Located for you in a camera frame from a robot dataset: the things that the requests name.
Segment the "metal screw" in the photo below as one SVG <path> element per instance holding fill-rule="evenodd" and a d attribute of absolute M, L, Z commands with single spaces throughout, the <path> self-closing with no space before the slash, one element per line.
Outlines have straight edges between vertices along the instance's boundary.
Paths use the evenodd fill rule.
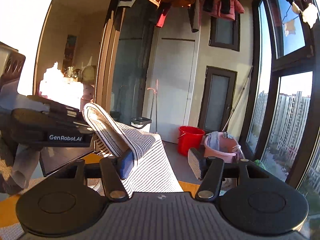
<path fill-rule="evenodd" d="M 114 199 L 120 199 L 120 198 L 124 198 L 125 197 L 125 193 L 123 191 L 120 190 L 114 190 L 110 193 L 110 197 L 114 198 Z"/>
<path fill-rule="evenodd" d="M 202 190 L 198 193 L 198 197 L 200 198 L 209 199 L 209 198 L 212 198 L 213 196 L 214 194 L 209 190 Z"/>

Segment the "red sleeve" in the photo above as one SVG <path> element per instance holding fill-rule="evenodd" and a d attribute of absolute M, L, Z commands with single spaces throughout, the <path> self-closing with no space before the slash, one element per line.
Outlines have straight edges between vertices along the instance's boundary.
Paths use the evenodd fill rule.
<path fill-rule="evenodd" d="M 238 0 L 234 0 L 235 11 L 238 13 L 244 13 L 244 8 Z"/>

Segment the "pink bucket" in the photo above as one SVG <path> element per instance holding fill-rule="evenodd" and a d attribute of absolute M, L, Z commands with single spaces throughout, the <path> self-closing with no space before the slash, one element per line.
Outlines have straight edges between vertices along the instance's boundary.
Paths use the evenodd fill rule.
<path fill-rule="evenodd" d="M 225 163 L 232 163 L 232 159 L 236 156 L 236 152 L 233 152 L 233 147 L 238 145 L 238 142 L 235 139 L 224 138 L 223 132 L 219 132 L 219 148 L 224 149 L 227 152 L 220 152 L 217 150 L 211 149 L 208 144 L 208 137 L 204 140 L 204 157 L 215 156 L 224 160 Z"/>

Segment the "red bucket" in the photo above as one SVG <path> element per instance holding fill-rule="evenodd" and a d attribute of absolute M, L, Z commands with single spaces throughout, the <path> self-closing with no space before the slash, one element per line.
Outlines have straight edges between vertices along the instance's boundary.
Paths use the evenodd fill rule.
<path fill-rule="evenodd" d="M 180 126 L 179 132 L 178 152 L 184 156 L 188 156 L 190 148 L 199 148 L 205 134 L 203 130 L 192 126 Z"/>

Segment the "bucket handle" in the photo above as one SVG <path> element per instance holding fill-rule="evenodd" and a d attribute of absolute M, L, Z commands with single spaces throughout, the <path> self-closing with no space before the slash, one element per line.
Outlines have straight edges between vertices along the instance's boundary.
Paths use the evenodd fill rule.
<path fill-rule="evenodd" d="M 186 133 L 183 133 L 182 135 L 180 135 L 179 137 L 178 137 L 178 139 L 180 138 L 180 137 L 182 137 L 182 136 L 184 136 Z"/>

